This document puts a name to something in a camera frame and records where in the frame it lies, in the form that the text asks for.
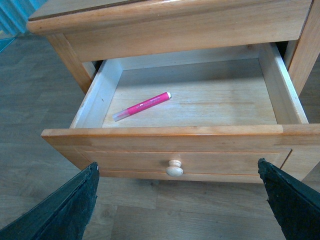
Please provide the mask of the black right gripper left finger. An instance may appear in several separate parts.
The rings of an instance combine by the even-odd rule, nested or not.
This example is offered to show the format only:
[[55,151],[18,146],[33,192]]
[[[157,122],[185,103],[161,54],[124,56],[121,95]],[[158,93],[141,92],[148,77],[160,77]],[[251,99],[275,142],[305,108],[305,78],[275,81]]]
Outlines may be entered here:
[[80,240],[97,201],[99,167],[91,163],[27,213],[1,229],[2,240]]

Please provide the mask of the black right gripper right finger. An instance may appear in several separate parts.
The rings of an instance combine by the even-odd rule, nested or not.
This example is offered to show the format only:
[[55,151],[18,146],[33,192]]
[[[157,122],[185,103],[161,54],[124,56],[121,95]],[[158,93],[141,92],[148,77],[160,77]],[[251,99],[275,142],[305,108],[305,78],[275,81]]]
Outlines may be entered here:
[[318,240],[320,193],[264,158],[258,160],[258,173],[284,237],[287,240]]

